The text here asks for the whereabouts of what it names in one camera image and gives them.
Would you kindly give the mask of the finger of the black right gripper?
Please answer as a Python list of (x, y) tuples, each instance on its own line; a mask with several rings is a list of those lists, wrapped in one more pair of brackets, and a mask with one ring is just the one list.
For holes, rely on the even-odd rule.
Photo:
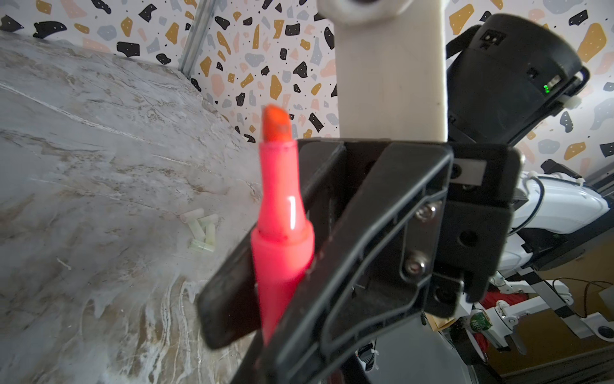
[(202, 336), (220, 349), (260, 330), (270, 340), (328, 226), (323, 208), (345, 144), (300, 140), (262, 144), (263, 201), (258, 221), (198, 299)]

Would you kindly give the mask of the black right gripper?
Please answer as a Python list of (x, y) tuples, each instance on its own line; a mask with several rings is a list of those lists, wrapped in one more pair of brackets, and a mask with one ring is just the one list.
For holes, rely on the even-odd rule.
[(451, 148), (299, 143), (315, 259), (273, 339), (254, 339), (234, 382), (365, 383), (357, 351), (372, 339), (424, 305), (448, 318), (484, 298), (511, 229), (522, 156), (506, 145)]

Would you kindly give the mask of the pink highlighter pen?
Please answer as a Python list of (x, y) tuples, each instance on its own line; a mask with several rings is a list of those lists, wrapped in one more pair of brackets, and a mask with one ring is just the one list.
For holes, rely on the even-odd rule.
[(305, 215), (297, 141), (288, 113), (268, 105), (259, 145), (263, 199), (250, 242), (262, 336), (269, 342), (305, 277), (314, 254), (313, 225)]

